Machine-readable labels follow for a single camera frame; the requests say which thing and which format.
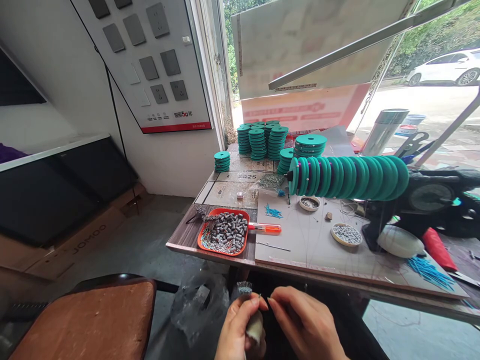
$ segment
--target orange tray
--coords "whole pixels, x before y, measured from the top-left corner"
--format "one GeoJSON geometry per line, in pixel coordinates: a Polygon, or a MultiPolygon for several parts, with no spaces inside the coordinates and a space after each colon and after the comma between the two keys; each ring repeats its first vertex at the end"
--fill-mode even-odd
{"type": "MultiPolygon", "coordinates": [[[[216,208],[216,209],[213,209],[212,211],[210,211],[210,213],[208,214],[208,216],[215,216],[215,215],[219,215],[220,213],[225,213],[225,212],[228,212],[228,213],[234,213],[234,214],[242,214],[243,215],[243,218],[246,219],[246,221],[249,223],[250,222],[250,216],[248,213],[246,213],[245,211],[243,210],[236,210],[236,209],[227,209],[227,208],[224,208],[224,207],[219,207],[219,208],[216,208]]],[[[235,254],[229,254],[229,253],[226,253],[226,252],[221,252],[221,251],[216,251],[216,250],[212,250],[212,249],[207,249],[205,246],[202,245],[202,234],[204,232],[204,229],[208,226],[208,222],[204,223],[203,226],[201,227],[200,229],[200,233],[198,234],[198,238],[197,238],[197,243],[198,243],[198,247],[202,250],[206,250],[206,251],[210,251],[212,253],[218,253],[218,254],[222,254],[222,255],[227,255],[227,256],[238,256],[240,255],[241,253],[243,253],[243,251],[245,250],[245,247],[247,246],[247,236],[249,235],[249,230],[248,230],[248,226],[247,226],[247,230],[246,230],[246,233],[245,233],[245,238],[243,239],[243,247],[240,249],[239,252],[235,253],[235,254]]]]}

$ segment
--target hand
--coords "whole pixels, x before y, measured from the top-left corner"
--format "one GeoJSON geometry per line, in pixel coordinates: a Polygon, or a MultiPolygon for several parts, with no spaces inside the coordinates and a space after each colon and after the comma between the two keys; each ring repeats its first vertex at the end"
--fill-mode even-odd
{"type": "Polygon", "coordinates": [[[265,330],[263,330],[260,345],[245,334],[250,318],[257,310],[267,311],[267,302],[259,295],[252,293],[250,299],[243,301],[242,297],[232,302],[221,328],[215,360],[245,360],[245,353],[261,359],[267,350],[265,330]]]}
{"type": "Polygon", "coordinates": [[[299,360],[347,359],[325,304],[291,286],[277,287],[268,303],[299,360]]]}

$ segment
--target car wheel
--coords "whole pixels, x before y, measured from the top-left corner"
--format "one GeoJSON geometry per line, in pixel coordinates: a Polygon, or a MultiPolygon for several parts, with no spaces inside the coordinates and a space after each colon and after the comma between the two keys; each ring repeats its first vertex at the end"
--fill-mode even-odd
{"type": "Polygon", "coordinates": [[[408,86],[417,86],[420,83],[420,78],[422,77],[421,73],[416,73],[410,78],[408,86]]]}
{"type": "Polygon", "coordinates": [[[457,86],[467,86],[472,85],[477,81],[480,75],[480,69],[473,68],[465,71],[460,77],[456,80],[457,86]]]}

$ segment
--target green foliage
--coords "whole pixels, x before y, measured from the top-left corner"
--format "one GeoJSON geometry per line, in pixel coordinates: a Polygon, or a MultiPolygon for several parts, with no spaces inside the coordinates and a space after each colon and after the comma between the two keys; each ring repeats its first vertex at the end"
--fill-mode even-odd
{"type": "MultiPolygon", "coordinates": [[[[438,0],[423,0],[420,9],[438,0]]],[[[480,0],[472,0],[438,19],[408,31],[386,77],[403,76],[440,55],[480,48],[480,0]]]]}
{"type": "Polygon", "coordinates": [[[223,0],[225,13],[226,40],[228,46],[228,64],[230,66],[231,90],[234,94],[239,93],[239,81],[237,76],[237,62],[235,60],[234,35],[232,31],[232,16],[259,5],[269,3],[272,0],[223,0]]]}

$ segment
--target light switch panel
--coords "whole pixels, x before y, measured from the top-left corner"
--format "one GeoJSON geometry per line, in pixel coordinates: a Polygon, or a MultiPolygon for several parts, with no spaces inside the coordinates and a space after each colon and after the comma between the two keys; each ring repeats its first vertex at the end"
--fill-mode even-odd
{"type": "Polygon", "coordinates": [[[125,44],[122,40],[122,36],[120,35],[117,25],[114,23],[110,24],[103,28],[103,32],[105,33],[106,39],[108,40],[111,50],[114,53],[125,50],[125,44]]]}
{"type": "Polygon", "coordinates": [[[137,14],[132,14],[129,17],[123,19],[126,32],[130,37],[131,44],[137,46],[143,44],[145,40],[144,30],[140,24],[140,20],[137,14]]]}
{"type": "Polygon", "coordinates": [[[155,38],[160,38],[162,36],[170,34],[169,23],[167,22],[164,6],[161,2],[153,6],[147,7],[146,15],[148,17],[148,22],[150,23],[151,30],[153,31],[153,36],[155,38]]]}
{"type": "Polygon", "coordinates": [[[160,53],[161,62],[168,76],[180,74],[180,66],[177,61],[175,50],[168,50],[160,53]]]}
{"type": "Polygon", "coordinates": [[[145,90],[142,89],[142,88],[137,88],[135,89],[135,96],[138,100],[138,102],[140,103],[140,106],[149,106],[150,105],[150,100],[147,96],[147,94],[145,93],[145,90]]]}
{"type": "Polygon", "coordinates": [[[150,89],[157,104],[165,104],[169,102],[163,85],[150,86],[150,89]]]}
{"type": "Polygon", "coordinates": [[[185,89],[185,83],[183,80],[179,81],[172,81],[170,83],[171,91],[173,92],[173,96],[175,100],[182,101],[187,100],[189,97],[187,95],[187,89],[185,89]]]}
{"type": "Polygon", "coordinates": [[[137,74],[135,66],[132,63],[127,62],[123,65],[123,73],[125,74],[125,77],[130,85],[138,84],[140,82],[139,75],[137,74]]]}
{"type": "Polygon", "coordinates": [[[157,68],[155,67],[154,58],[151,56],[147,56],[141,58],[140,66],[145,74],[145,78],[147,80],[154,80],[159,78],[159,73],[157,72],[157,68]]]}
{"type": "Polygon", "coordinates": [[[110,15],[109,7],[105,0],[88,0],[88,2],[90,3],[91,9],[97,19],[110,15]]]}
{"type": "Polygon", "coordinates": [[[132,3],[132,0],[115,0],[117,9],[124,8],[132,3]]]}

